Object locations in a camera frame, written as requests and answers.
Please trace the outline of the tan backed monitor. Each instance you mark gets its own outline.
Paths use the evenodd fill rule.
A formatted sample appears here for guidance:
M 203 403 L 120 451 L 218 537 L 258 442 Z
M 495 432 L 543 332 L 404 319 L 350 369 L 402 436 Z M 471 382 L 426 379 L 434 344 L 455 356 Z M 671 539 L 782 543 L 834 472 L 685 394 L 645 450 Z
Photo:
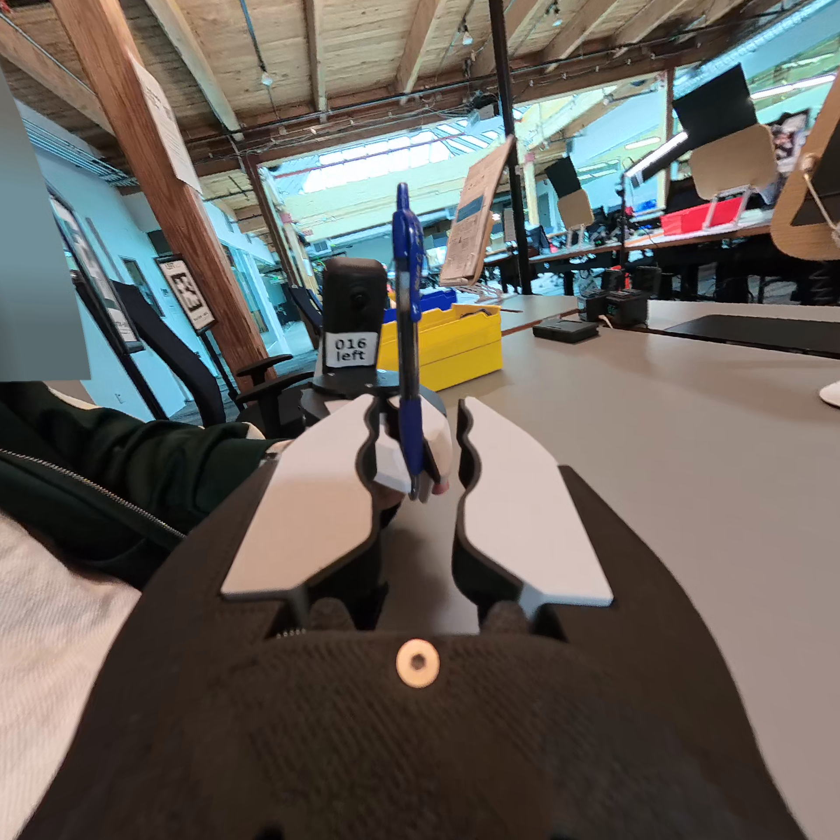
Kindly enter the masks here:
M 571 158 L 560 157 L 545 173 L 558 199 L 558 211 L 565 229 L 564 247 L 566 250 L 582 247 L 585 230 L 593 224 L 594 214 Z
M 785 255 L 839 260 L 839 79 L 826 95 L 773 211 L 770 233 Z
M 707 203 L 702 229 L 738 222 L 750 196 L 779 175 L 772 132 L 757 120 L 741 65 L 676 99 L 675 111 L 696 193 Z

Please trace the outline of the flat black device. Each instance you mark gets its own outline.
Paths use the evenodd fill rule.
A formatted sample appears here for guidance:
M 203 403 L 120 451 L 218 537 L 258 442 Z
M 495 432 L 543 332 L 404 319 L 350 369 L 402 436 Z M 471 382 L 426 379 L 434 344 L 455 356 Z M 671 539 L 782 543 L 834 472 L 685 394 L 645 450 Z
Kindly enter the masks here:
M 541 340 L 577 344 L 596 338 L 599 335 L 599 329 L 594 322 L 553 317 L 534 324 L 532 334 Z

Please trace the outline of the yellow plastic bin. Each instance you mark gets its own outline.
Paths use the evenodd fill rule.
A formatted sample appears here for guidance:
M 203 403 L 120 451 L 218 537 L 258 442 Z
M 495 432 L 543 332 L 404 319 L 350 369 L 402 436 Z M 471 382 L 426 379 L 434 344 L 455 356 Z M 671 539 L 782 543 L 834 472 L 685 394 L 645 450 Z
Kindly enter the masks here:
M 418 324 L 419 381 L 440 392 L 500 371 L 501 308 L 455 303 L 425 311 Z

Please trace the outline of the wooden post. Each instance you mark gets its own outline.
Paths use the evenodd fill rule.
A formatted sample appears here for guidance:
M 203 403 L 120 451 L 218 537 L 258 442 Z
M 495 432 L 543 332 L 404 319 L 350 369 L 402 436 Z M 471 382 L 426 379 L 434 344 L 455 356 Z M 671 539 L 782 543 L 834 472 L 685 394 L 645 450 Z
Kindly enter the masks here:
M 234 375 L 268 357 L 203 199 L 165 168 L 161 142 L 130 57 L 140 60 L 119 2 L 52 3 L 134 176 L 173 251 L 181 255 L 216 318 L 213 335 Z

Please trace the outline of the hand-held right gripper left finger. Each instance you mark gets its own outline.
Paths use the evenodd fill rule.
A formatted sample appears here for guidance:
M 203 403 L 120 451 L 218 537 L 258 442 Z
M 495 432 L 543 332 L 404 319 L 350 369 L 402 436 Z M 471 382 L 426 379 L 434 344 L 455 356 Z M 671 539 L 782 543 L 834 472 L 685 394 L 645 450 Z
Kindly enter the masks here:
M 356 604 L 382 586 L 373 499 L 380 403 L 357 397 L 292 441 L 221 587 L 228 601 L 277 597 L 297 617 L 323 597 Z

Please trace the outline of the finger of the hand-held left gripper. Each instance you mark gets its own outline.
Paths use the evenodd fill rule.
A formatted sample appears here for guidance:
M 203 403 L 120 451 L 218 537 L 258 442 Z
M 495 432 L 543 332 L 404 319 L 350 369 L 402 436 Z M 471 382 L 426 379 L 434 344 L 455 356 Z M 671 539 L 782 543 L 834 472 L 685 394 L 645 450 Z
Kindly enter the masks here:
M 406 464 L 403 447 L 389 434 L 380 434 L 374 443 L 374 483 L 398 494 L 411 494 L 413 478 Z
M 452 430 L 446 411 L 425 396 L 421 397 L 423 432 L 423 472 L 430 487 L 449 480 L 454 462 Z

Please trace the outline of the black office chair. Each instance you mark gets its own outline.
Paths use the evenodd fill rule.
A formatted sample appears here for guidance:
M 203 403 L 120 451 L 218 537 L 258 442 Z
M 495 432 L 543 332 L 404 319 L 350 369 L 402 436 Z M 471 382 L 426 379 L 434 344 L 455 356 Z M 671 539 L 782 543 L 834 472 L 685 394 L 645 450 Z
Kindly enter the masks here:
M 203 425 L 225 424 L 223 394 L 205 363 L 155 313 L 137 287 L 118 282 L 114 289 L 136 333 L 192 395 Z M 237 420 L 252 424 L 265 438 L 291 439 L 305 431 L 301 396 L 311 388 L 314 370 L 266 379 L 269 369 L 290 360 L 288 354 L 270 356 L 236 371 L 251 379 L 250 387 L 231 397 L 238 408 Z

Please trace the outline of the dark green jacket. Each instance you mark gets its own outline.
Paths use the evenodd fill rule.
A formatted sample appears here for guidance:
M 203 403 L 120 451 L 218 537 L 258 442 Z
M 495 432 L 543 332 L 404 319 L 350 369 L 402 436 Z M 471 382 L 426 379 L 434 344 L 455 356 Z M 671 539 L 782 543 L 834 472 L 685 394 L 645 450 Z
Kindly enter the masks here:
M 289 440 L 247 423 L 144 422 L 1 385 L 2 513 L 62 560 L 142 590 L 186 536 Z

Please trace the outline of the light bar on black stand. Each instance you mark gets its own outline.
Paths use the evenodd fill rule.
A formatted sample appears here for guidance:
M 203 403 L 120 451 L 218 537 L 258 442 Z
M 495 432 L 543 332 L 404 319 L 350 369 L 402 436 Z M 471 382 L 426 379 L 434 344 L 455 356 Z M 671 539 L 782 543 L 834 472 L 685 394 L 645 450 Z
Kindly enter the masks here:
M 632 183 L 640 186 L 648 177 L 669 168 L 673 161 L 676 161 L 680 154 L 688 150 L 689 135 L 687 131 L 681 131 L 673 138 L 662 143 L 656 150 L 649 152 L 644 158 L 634 162 L 622 174 L 616 189 L 620 196 L 621 207 L 619 214 L 619 237 L 618 237 L 618 260 L 617 268 L 624 271 L 625 257 L 627 253 L 627 187 Z

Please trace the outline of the blue pen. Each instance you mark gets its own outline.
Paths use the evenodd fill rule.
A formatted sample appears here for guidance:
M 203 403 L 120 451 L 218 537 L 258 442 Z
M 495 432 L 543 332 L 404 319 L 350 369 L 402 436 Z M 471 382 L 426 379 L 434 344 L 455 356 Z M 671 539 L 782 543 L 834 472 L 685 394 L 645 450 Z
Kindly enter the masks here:
M 424 261 L 423 230 L 410 207 L 408 184 L 396 188 L 392 218 L 395 261 L 395 324 L 399 380 L 400 443 L 411 482 L 409 497 L 419 496 L 424 471 L 424 432 L 418 360 L 419 284 Z

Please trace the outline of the grey ceiling conduit bundle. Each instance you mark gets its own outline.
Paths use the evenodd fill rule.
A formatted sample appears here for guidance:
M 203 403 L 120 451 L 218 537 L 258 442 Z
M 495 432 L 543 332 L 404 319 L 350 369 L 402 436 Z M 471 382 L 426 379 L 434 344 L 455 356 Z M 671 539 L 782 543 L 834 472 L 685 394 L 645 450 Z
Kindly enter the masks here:
M 111 186 L 139 185 L 137 180 L 128 173 L 56 136 L 29 119 L 23 118 L 23 125 L 30 143 L 37 151 L 45 152 Z

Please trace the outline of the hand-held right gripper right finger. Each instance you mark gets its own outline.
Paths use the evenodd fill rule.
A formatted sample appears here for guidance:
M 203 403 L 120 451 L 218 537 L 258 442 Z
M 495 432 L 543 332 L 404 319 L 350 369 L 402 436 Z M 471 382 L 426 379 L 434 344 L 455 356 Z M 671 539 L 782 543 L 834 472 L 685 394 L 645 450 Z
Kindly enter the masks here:
M 458 403 L 452 574 L 483 621 L 500 602 L 528 619 L 547 605 L 608 607 L 613 590 L 557 459 L 479 399 Z

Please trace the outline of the black pole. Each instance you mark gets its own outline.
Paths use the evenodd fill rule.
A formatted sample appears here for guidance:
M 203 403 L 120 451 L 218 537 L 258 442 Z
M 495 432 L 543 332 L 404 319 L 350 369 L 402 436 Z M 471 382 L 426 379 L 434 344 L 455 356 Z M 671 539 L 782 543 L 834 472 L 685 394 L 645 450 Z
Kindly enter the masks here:
M 507 170 L 511 194 L 511 209 L 514 233 L 516 235 L 516 261 L 521 294 L 532 294 L 532 272 L 529 257 L 529 238 L 526 231 L 524 206 L 522 201 L 522 184 L 520 178 L 520 164 L 518 147 L 515 138 L 515 122 L 513 118 L 513 94 L 511 84 L 511 68 L 508 54 L 508 37 L 505 24 L 505 9 L 502 1 L 489 1 L 490 28 L 493 45 L 493 56 L 497 74 L 497 89 L 500 103 L 500 113 L 506 137 L 510 141 L 507 157 Z

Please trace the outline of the red storage bin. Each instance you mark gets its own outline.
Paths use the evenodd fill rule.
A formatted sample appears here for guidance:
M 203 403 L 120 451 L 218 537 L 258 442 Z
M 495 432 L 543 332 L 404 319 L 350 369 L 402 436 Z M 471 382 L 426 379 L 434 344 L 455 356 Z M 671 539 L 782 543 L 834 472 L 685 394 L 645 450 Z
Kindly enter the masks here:
M 742 213 L 743 203 L 743 196 L 738 195 L 666 214 L 660 220 L 662 234 L 679 237 L 735 224 Z

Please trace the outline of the blue plastic bin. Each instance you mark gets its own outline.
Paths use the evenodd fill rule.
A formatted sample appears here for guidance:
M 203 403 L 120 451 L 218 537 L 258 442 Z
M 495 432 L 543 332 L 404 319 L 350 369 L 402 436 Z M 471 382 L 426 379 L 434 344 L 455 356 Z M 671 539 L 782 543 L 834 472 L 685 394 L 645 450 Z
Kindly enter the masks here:
M 454 288 L 438 288 L 421 295 L 419 310 L 425 313 L 432 310 L 446 311 L 452 308 L 457 302 L 457 292 Z M 392 323 L 396 320 L 397 309 L 388 308 L 384 311 L 383 324 Z

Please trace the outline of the black desk mat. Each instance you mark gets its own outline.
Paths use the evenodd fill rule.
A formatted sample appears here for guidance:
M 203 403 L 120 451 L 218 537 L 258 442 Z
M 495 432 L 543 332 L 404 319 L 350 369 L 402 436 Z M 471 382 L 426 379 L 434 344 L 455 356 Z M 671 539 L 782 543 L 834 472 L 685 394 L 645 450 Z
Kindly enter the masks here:
M 663 331 L 676 337 L 839 359 L 838 322 L 711 314 Z

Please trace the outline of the paper note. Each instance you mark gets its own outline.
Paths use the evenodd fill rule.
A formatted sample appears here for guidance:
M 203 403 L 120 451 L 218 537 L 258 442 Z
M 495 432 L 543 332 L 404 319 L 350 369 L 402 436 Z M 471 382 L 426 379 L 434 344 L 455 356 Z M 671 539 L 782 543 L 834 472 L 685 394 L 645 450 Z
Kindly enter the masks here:
M 165 168 L 180 183 L 189 186 L 197 195 L 203 195 L 193 161 L 187 151 L 175 113 L 166 97 L 161 84 L 141 64 L 131 56 L 130 64 L 143 95 L 144 102 L 152 119 L 154 134 L 161 142 Z

